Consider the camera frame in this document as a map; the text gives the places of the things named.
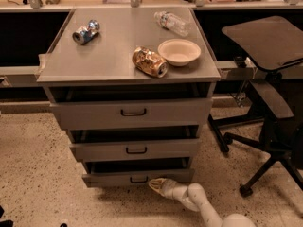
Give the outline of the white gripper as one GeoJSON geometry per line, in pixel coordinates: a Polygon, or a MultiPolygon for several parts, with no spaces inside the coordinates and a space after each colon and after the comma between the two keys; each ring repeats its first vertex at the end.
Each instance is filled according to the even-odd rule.
{"type": "Polygon", "coordinates": [[[187,198],[187,186],[172,179],[151,179],[149,186],[154,192],[167,199],[184,201],[187,198]]]}

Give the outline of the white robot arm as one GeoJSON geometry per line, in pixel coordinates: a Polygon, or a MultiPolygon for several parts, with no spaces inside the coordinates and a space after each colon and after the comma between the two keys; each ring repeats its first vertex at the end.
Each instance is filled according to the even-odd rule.
{"type": "Polygon", "coordinates": [[[185,185],[173,179],[157,178],[149,181],[149,187],[162,197],[177,200],[187,209],[199,212],[205,227],[257,227],[251,219],[241,214],[221,218],[198,183],[185,185]]]}

